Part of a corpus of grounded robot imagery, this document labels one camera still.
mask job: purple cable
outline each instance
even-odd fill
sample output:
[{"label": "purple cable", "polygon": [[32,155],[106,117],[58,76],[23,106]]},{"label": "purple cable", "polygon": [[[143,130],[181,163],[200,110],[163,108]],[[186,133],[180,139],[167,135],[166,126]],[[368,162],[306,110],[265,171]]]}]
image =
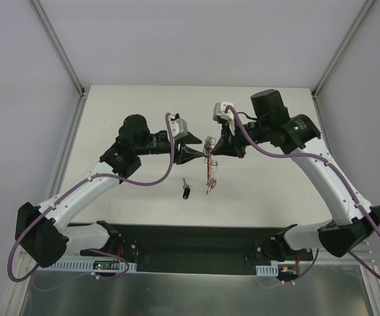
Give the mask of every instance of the purple cable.
[{"label": "purple cable", "polygon": [[[314,259],[313,261],[311,262],[311,265],[307,268],[307,270],[305,270],[298,278],[296,278],[294,281],[298,281],[300,280],[301,278],[304,278],[310,271],[311,269],[313,268],[313,266],[315,265],[315,262],[317,262],[317,259],[319,257],[319,249],[317,248],[317,250],[315,251],[315,255],[314,255]],[[266,286],[266,285],[263,285],[261,283],[258,283],[262,288],[265,288],[267,290],[269,289],[272,289],[272,288],[277,288],[279,285],[285,285],[285,284],[292,284],[292,282],[284,282],[284,283],[277,283],[275,285],[272,285],[272,286]]]},{"label": "purple cable", "polygon": [[[332,169],[336,173],[336,175],[339,177],[340,181],[342,181],[343,185],[348,190],[348,192],[349,192],[351,198],[353,199],[353,201],[355,202],[355,204],[358,204],[360,202],[360,200],[356,196],[355,192],[351,188],[351,186],[350,186],[349,182],[347,181],[347,179],[345,178],[345,176],[336,168],[336,166],[334,164],[329,163],[326,158],[323,158],[322,156],[319,156],[319,155],[315,155],[313,153],[289,153],[289,154],[286,154],[286,155],[276,154],[276,153],[269,153],[268,151],[266,151],[263,148],[259,147],[251,139],[250,135],[248,135],[246,129],[244,128],[244,125],[241,122],[241,119],[239,118],[238,113],[236,112],[236,110],[233,107],[231,107],[230,105],[228,105],[226,107],[226,109],[225,109],[225,112],[228,112],[228,111],[231,111],[234,114],[235,121],[236,121],[238,127],[241,129],[241,132],[244,135],[245,139],[257,151],[259,151],[260,153],[262,153],[262,154],[264,154],[264,155],[266,155],[268,157],[272,157],[272,158],[309,157],[309,158],[314,158],[314,159],[323,161],[324,163],[327,163],[327,166],[330,167],[330,169]],[[373,227],[373,229],[377,233],[377,235],[380,237],[380,229],[379,229],[379,227],[375,224],[375,222],[373,221],[373,219],[369,216],[369,214],[366,211],[366,209],[364,209],[364,206],[362,206],[362,205],[359,204],[358,208],[360,209],[361,213],[365,216],[365,218],[369,221],[371,227]],[[351,251],[348,251],[348,253],[353,258],[355,258],[362,266],[364,266],[364,268],[366,268],[372,275],[374,275],[376,278],[378,278],[380,280],[380,275],[377,272],[375,272],[366,262],[364,262],[361,258],[359,258],[355,253],[353,253]]]},{"label": "purple cable", "polygon": [[[115,179],[118,179],[118,180],[123,181],[123,182],[134,184],[136,186],[155,186],[156,184],[159,184],[162,181],[164,181],[169,176],[169,174],[171,173],[172,166],[174,164],[174,158],[175,158],[174,138],[173,138],[171,127],[169,125],[169,117],[170,117],[170,115],[171,115],[170,113],[166,113],[166,115],[165,115],[166,127],[167,127],[167,130],[168,130],[168,136],[169,136],[169,140],[170,140],[170,143],[171,143],[171,154],[169,155],[169,157],[170,157],[170,159],[169,159],[169,166],[168,166],[168,169],[167,169],[166,173],[159,180],[156,180],[156,181],[153,181],[153,182],[137,182],[137,181],[129,180],[127,178],[123,178],[121,176],[117,176],[117,175],[109,174],[109,173],[95,174],[95,175],[91,176],[90,178],[92,180],[96,179],[96,178],[100,178],[100,177],[115,178]],[[79,183],[77,183],[71,189],[69,189],[68,191],[66,191],[61,197],[59,197],[59,199],[57,199],[54,202],[54,205],[60,204],[60,202],[62,202],[64,199],[66,199],[71,193],[73,193],[75,190],[77,190],[79,187],[81,187],[83,184],[85,184],[87,182],[89,182],[88,179],[81,180]],[[17,240],[15,241],[13,247],[11,248],[10,255],[9,255],[9,258],[8,258],[8,263],[7,263],[7,273],[8,273],[8,277],[13,282],[22,282],[22,281],[26,280],[39,267],[39,265],[36,264],[32,268],[32,270],[29,271],[29,273],[27,273],[26,275],[22,276],[21,278],[16,278],[14,276],[14,273],[13,273],[14,255],[15,255],[15,252],[16,252],[17,248],[19,247],[21,241],[29,233],[29,231],[31,231],[37,225],[37,223],[40,222],[40,220],[43,219],[52,210],[53,210],[52,207],[48,207],[29,226],[27,226],[26,229],[17,238]]]}]

